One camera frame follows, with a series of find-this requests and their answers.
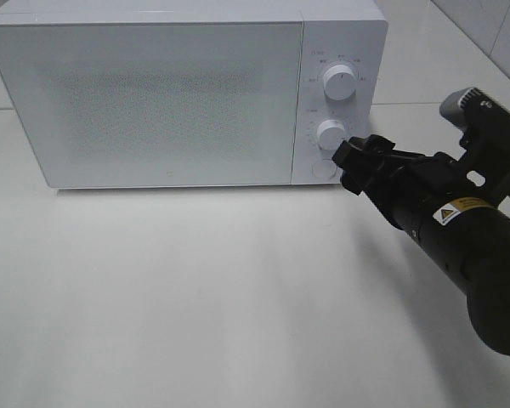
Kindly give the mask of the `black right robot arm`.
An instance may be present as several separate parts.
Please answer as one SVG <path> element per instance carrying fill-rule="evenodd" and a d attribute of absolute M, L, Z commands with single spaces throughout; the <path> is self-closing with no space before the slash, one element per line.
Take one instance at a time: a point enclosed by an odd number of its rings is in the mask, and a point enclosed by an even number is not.
<path fill-rule="evenodd" d="M 510 218 L 445 153 L 396 150 L 371 135 L 342 142 L 332 160 L 343 187 L 365 194 L 464 293 L 481 341 L 510 356 Z"/>

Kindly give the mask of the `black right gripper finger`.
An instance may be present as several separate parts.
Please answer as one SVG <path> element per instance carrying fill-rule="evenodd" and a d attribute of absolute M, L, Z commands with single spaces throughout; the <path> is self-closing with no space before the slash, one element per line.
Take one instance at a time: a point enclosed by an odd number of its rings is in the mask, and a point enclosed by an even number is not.
<path fill-rule="evenodd" d="M 346 161 L 341 165 L 341 183 L 346 190 L 357 196 L 364 192 L 367 196 L 384 196 L 385 161 Z"/>
<path fill-rule="evenodd" d="M 331 160 L 342 170 L 372 168 L 394 147 L 394 142 L 377 134 L 366 138 L 352 137 L 339 145 Z"/>

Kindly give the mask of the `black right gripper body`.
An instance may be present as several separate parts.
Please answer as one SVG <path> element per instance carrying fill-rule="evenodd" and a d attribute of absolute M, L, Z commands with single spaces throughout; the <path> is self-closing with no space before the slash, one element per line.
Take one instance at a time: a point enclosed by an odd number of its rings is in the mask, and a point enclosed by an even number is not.
<path fill-rule="evenodd" d="M 510 296 L 510 218 L 443 153 L 369 155 L 365 193 L 463 293 Z"/>

